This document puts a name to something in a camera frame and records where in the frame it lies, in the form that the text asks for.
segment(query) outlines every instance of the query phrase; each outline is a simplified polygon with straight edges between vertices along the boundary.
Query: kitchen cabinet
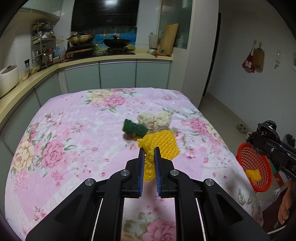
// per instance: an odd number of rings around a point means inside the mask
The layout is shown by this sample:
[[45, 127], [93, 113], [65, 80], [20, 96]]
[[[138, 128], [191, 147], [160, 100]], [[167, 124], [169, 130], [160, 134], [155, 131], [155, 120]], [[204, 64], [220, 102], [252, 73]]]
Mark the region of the kitchen cabinet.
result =
[[29, 97], [19, 106], [12, 115], [10, 120], [4, 127], [0, 137], [6, 143], [12, 153], [15, 152], [20, 139], [25, 133], [31, 120], [40, 109], [40, 104], [34, 91]]
[[31, 11], [42, 11], [60, 17], [62, 5], [63, 0], [28, 0], [22, 8], [30, 9]]
[[4, 214], [4, 194], [7, 175], [12, 161], [12, 154], [0, 139], [0, 210]]
[[65, 76], [69, 93], [101, 88], [99, 64], [68, 68]]
[[136, 82], [136, 61], [100, 62], [102, 89], [133, 88]]
[[62, 94], [57, 73], [49, 77], [39, 87], [34, 87], [34, 89], [36, 90], [41, 106], [43, 106], [50, 98]]
[[170, 62], [138, 61], [136, 87], [166, 89], [170, 72]]

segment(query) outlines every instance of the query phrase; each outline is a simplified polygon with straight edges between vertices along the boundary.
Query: frying pan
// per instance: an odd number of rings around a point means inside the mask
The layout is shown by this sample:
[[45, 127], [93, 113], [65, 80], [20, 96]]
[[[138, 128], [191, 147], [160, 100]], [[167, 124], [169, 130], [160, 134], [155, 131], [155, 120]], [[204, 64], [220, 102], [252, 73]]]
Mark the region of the frying pan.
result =
[[83, 42], [89, 42], [94, 38], [93, 34], [86, 34], [83, 32], [76, 32], [74, 33], [68, 40], [72, 45], [83, 43]]
[[124, 48], [130, 42], [130, 39], [118, 39], [116, 35], [113, 35], [113, 39], [104, 39], [104, 44], [109, 48]]

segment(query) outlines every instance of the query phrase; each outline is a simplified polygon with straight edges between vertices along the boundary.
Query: human hand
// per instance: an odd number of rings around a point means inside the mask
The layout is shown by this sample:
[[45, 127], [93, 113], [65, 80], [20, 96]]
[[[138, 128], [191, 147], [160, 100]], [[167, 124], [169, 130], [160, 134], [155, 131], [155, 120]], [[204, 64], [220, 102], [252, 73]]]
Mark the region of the human hand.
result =
[[289, 218], [289, 215], [290, 215], [290, 207], [292, 205], [292, 187], [293, 187], [292, 179], [290, 179], [287, 182], [287, 186], [288, 186], [287, 192], [285, 193], [281, 206], [279, 207], [278, 219], [281, 225], [285, 223], [285, 221]]

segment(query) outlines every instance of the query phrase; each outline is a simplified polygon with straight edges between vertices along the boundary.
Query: kitchen counter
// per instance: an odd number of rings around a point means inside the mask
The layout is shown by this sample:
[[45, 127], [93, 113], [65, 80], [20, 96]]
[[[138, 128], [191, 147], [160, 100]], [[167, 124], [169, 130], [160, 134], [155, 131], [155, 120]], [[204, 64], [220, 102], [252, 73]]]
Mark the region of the kitchen counter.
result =
[[105, 61], [105, 60], [121, 60], [121, 59], [152, 59], [152, 60], [168, 60], [172, 61], [173, 57], [164, 57], [164, 56], [153, 56], [150, 53], [147, 53], [146, 50], [136, 50], [135, 55], [111, 55], [111, 56], [99, 56], [92, 58], [84, 58], [64, 63], [59, 63], [48, 67], [45, 70], [42, 70], [36, 74], [33, 74], [25, 81], [18, 84], [13, 90], [11, 90], [7, 95], [0, 99], [0, 123], [3, 121], [8, 112], [13, 108], [13, 106], [38, 82], [44, 79], [46, 76], [55, 72], [58, 69], [69, 67], [77, 64], [84, 64], [96, 61]]

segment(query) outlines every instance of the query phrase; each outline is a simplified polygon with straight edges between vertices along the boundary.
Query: white plastic bottle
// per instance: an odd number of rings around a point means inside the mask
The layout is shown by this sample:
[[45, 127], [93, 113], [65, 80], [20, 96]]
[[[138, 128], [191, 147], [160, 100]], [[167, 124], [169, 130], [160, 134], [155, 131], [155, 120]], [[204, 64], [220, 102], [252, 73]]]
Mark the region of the white plastic bottle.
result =
[[149, 48], [157, 49], [157, 37], [154, 33], [150, 33], [149, 35]]

